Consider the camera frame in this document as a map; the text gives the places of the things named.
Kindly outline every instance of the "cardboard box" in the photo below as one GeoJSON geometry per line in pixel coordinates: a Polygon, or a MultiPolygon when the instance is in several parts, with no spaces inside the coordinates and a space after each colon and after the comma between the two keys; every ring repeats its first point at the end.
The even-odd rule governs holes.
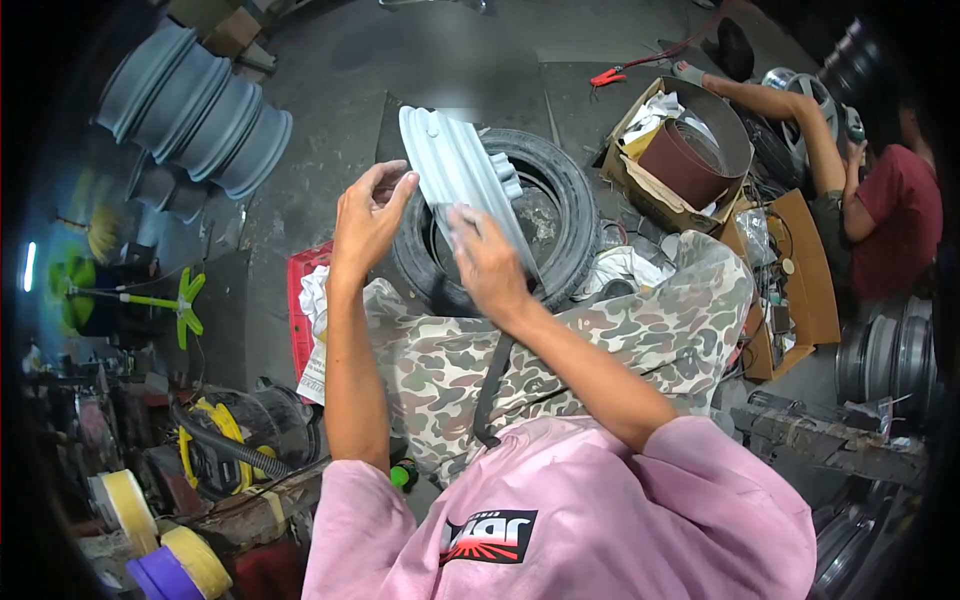
{"type": "Polygon", "coordinates": [[[170,0],[169,14],[183,27],[196,29],[197,37],[204,39],[233,10],[227,0],[170,0]]]}
{"type": "Polygon", "coordinates": [[[696,229],[703,233],[710,233],[726,223],[733,209],[733,202],[743,187],[746,174],[734,185],[717,203],[717,209],[712,216],[707,216],[694,210],[683,198],[674,193],[660,180],[651,175],[632,160],[627,158],[627,152],[620,145],[620,137],[636,114],[638,108],[648,98],[658,91],[665,91],[663,78],[657,78],[647,88],[634,105],[616,124],[610,135],[607,136],[607,155],[604,157],[600,175],[605,180],[615,180],[625,188],[627,198],[639,208],[640,212],[657,221],[668,232],[696,229]]]}
{"type": "Polygon", "coordinates": [[[236,59],[260,34],[260,24],[246,9],[240,8],[213,28],[204,39],[204,48],[211,53],[236,59]]]}
{"type": "MultiPolygon", "coordinates": [[[[745,204],[737,202],[735,211],[749,207],[745,204]]],[[[754,304],[747,315],[745,329],[747,335],[754,331],[756,335],[743,354],[744,364],[750,366],[745,375],[750,379],[777,379],[812,353],[816,345],[840,342],[840,323],[827,256],[803,195],[799,190],[788,192],[773,202],[773,209],[785,223],[785,228],[770,229],[780,250],[780,262],[790,257],[794,264],[794,273],[787,277],[784,291],[789,300],[797,344],[783,355],[780,366],[774,369],[773,349],[767,325],[763,322],[763,311],[759,302],[754,304]]],[[[744,261],[747,260],[746,246],[735,219],[727,221],[717,237],[744,261]]]]}

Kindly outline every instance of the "hand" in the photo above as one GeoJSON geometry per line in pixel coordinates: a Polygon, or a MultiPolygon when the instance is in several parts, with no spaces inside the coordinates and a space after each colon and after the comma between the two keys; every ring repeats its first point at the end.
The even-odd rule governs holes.
{"type": "Polygon", "coordinates": [[[514,247],[486,212],[458,205],[447,213],[460,280],[484,315],[509,330],[524,309],[539,306],[527,291],[514,247]]]}
{"type": "Polygon", "coordinates": [[[406,166],[406,160],[375,164],[337,201],[328,283],[359,289],[387,253],[420,183],[419,175],[404,172],[406,166]]]}
{"type": "Polygon", "coordinates": [[[847,168],[860,168],[860,163],[863,161],[863,153],[867,151],[867,141],[864,140],[857,144],[856,142],[847,139],[847,168]]]}

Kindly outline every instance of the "red alligator clip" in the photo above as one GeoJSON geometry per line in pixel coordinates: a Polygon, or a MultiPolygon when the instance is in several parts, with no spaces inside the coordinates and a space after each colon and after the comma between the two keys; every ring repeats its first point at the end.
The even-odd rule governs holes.
{"type": "Polygon", "coordinates": [[[597,75],[596,77],[591,79],[590,85],[593,85],[593,87],[600,87],[602,85],[612,84],[613,82],[619,82],[621,80],[625,80],[627,79],[626,75],[617,75],[617,73],[619,73],[622,70],[623,70],[622,66],[615,66],[612,69],[608,69],[607,71],[604,71],[602,75],[597,75]]]}

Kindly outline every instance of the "vacuum hose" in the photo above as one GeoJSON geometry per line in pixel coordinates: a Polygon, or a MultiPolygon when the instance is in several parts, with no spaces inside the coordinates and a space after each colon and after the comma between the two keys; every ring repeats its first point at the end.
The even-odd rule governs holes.
{"type": "Polygon", "coordinates": [[[272,479],[277,479],[293,472],[293,470],[287,467],[282,461],[272,456],[267,456],[263,452],[251,448],[248,445],[240,444],[230,438],[225,438],[215,431],[201,427],[194,420],[190,419],[190,416],[183,410],[179,402],[174,402],[171,405],[171,412],[177,424],[183,427],[191,437],[201,444],[206,444],[225,452],[253,468],[259,468],[272,479]]]}

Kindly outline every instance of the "plastic bag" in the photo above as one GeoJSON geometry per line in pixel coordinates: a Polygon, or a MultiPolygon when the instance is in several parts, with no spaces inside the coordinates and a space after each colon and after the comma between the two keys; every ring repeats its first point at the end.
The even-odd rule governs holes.
{"type": "Polygon", "coordinates": [[[770,249],[769,234],[767,233],[767,218],[762,208],[751,208],[736,213],[736,228],[747,244],[747,260],[753,269],[769,265],[777,260],[777,255],[770,249]]]}

